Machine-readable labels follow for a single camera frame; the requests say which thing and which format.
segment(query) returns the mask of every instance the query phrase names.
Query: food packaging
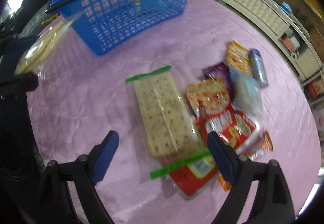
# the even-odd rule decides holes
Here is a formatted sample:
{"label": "food packaging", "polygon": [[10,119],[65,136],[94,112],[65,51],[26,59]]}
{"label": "food packaging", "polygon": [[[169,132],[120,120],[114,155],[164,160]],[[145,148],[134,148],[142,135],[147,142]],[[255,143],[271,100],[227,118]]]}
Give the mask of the food packaging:
{"label": "food packaging", "polygon": [[226,62],[228,67],[252,76],[249,51],[235,41],[228,45]]}
{"label": "food packaging", "polygon": [[81,14],[67,21],[61,21],[46,30],[19,60],[15,75],[27,72],[36,73],[42,80],[46,77],[46,65],[56,52],[61,41],[67,36],[70,26]]}
{"label": "food packaging", "polygon": [[273,152],[273,144],[268,131],[265,131],[263,132],[262,138],[256,143],[256,145],[244,154],[251,161],[255,161],[269,151]]}
{"label": "food packaging", "polygon": [[126,80],[135,90],[147,153],[161,167],[206,149],[170,70],[166,66]]}
{"label": "food packaging", "polygon": [[184,199],[190,200],[212,184],[217,175],[218,169],[209,156],[170,172],[166,178]]}
{"label": "food packaging", "polygon": [[284,37],[282,37],[282,42],[286,45],[286,48],[289,50],[290,53],[296,51],[297,48],[295,47],[294,43],[290,40],[290,37],[285,35]]}
{"label": "food packaging", "polygon": [[209,79],[209,78],[216,79],[218,77],[222,78],[225,83],[229,97],[231,100],[233,100],[234,91],[233,91],[233,86],[232,86],[232,81],[231,81],[231,75],[229,72],[229,68],[225,65],[224,62],[221,62],[214,66],[205,68],[205,69],[203,69],[202,73],[206,79]]}
{"label": "food packaging", "polygon": [[222,111],[230,102],[225,83],[220,77],[189,84],[186,96],[196,117],[199,116],[199,101],[202,101],[208,114]]}
{"label": "food packaging", "polygon": [[260,137],[260,125],[254,116],[234,110],[229,103],[222,112],[207,114],[200,102],[200,116],[196,120],[202,138],[207,141],[210,132],[218,133],[224,143],[242,153]]}

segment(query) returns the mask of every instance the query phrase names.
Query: snack bag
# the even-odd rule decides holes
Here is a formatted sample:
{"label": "snack bag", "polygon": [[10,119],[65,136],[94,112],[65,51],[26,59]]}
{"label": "snack bag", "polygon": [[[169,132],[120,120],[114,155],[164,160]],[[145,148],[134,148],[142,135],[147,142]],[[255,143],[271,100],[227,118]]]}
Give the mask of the snack bag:
{"label": "snack bag", "polygon": [[230,68],[231,78],[235,87],[233,106],[253,115],[263,112],[259,83],[251,76]]}
{"label": "snack bag", "polygon": [[[255,144],[255,146],[243,154],[251,161],[255,161],[256,159],[261,158],[268,151],[273,152],[273,144],[268,131],[265,131],[262,138]],[[231,190],[231,184],[225,181],[221,174],[218,175],[218,181],[225,191]]]}
{"label": "snack bag", "polygon": [[186,96],[196,117],[199,116],[199,101],[202,101],[208,114],[219,113],[230,102],[225,83],[220,77],[189,84]]}
{"label": "snack bag", "polygon": [[67,36],[70,26],[79,18],[78,13],[68,21],[61,21],[46,30],[19,60],[15,75],[35,72],[41,79],[46,76],[46,64],[57,50],[62,38]]}
{"label": "snack bag", "polygon": [[202,73],[206,79],[209,79],[209,78],[216,79],[218,77],[222,78],[225,83],[229,97],[231,100],[233,100],[234,91],[233,91],[233,85],[232,85],[232,81],[231,81],[231,75],[229,72],[229,68],[225,65],[224,62],[216,64],[215,66],[205,68],[205,69],[203,69]]}
{"label": "snack bag", "polygon": [[[227,125],[219,127],[226,119],[228,119]],[[208,119],[205,128],[207,133],[217,132],[223,142],[237,153],[242,153],[251,147],[251,144],[259,138],[260,132],[260,125],[255,119],[252,120],[252,117],[249,118],[240,111],[234,112],[230,104],[218,117]]]}
{"label": "snack bag", "polygon": [[249,51],[235,41],[228,45],[227,65],[230,68],[252,76]]}
{"label": "snack bag", "polygon": [[170,69],[166,66],[126,80],[134,84],[146,131],[146,149],[161,166],[205,150]]}

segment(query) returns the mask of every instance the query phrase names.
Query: table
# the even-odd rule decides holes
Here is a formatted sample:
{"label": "table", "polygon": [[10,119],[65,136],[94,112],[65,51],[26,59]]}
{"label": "table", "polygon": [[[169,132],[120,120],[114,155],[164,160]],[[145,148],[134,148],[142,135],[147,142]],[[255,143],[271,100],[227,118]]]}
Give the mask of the table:
{"label": "table", "polygon": [[[188,0],[182,16],[148,29],[100,57],[71,30],[49,63],[46,80],[27,95],[44,162],[73,161],[116,130],[119,148],[104,180],[96,186],[115,223],[210,224],[228,193],[215,182],[195,199],[185,201],[167,180],[149,179],[152,164],[137,123],[140,113],[132,84],[125,79],[169,64],[184,92],[187,84],[202,76],[202,68],[225,59],[232,39],[246,48],[257,48],[263,56],[270,86],[261,91],[264,110],[259,120],[272,137],[274,151],[259,161],[279,161],[298,213],[321,162],[311,110],[295,77],[270,43],[213,0]],[[253,183],[239,223],[248,217],[256,186]],[[78,215],[86,222],[73,186],[71,195]]]}

